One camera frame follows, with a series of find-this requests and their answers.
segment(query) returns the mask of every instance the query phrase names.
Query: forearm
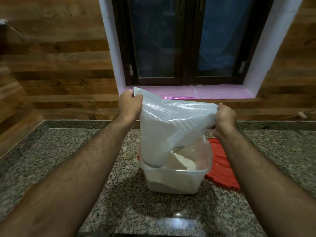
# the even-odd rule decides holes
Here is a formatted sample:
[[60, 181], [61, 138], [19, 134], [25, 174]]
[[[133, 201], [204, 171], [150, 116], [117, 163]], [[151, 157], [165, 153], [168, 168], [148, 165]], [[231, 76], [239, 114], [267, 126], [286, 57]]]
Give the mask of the forearm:
[[0, 235], [75, 234], [97, 201], [129, 129], [130, 123], [116, 119], [99, 131], [23, 197], [3, 221]]
[[247, 201], [267, 234], [313, 235], [315, 200], [235, 128], [224, 131], [219, 140]]

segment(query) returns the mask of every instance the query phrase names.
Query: right hand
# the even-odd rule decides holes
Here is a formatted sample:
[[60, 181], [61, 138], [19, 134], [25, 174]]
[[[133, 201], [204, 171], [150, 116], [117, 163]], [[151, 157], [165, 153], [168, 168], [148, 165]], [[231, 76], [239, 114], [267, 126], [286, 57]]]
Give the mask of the right hand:
[[214, 137], [221, 138], [228, 135], [235, 129], [236, 112], [230, 107], [219, 103], [216, 113], [216, 126], [214, 129]]

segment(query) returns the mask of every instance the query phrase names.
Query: window pane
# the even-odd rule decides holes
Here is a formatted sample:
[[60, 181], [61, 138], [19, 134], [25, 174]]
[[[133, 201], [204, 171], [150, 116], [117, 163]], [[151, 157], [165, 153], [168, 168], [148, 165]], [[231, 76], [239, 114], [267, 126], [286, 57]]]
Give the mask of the window pane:
[[172, 77], [175, 1], [129, 0], [138, 77]]
[[253, 2], [254, 0], [206, 0], [198, 76], [233, 74]]

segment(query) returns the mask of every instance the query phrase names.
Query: window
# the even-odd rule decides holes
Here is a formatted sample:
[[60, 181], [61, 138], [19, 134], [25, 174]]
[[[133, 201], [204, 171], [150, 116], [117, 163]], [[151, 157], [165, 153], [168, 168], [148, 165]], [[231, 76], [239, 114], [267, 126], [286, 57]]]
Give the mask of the window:
[[273, 0], [112, 0], [127, 85], [242, 84]]

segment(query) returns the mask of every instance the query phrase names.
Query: left hand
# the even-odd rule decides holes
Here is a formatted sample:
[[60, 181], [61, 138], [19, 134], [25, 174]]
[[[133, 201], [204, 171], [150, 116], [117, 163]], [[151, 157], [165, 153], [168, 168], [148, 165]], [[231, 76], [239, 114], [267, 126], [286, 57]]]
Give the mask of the left hand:
[[133, 97], [133, 90], [124, 91], [118, 99], [118, 118], [132, 124], [139, 119], [143, 108], [143, 95]]

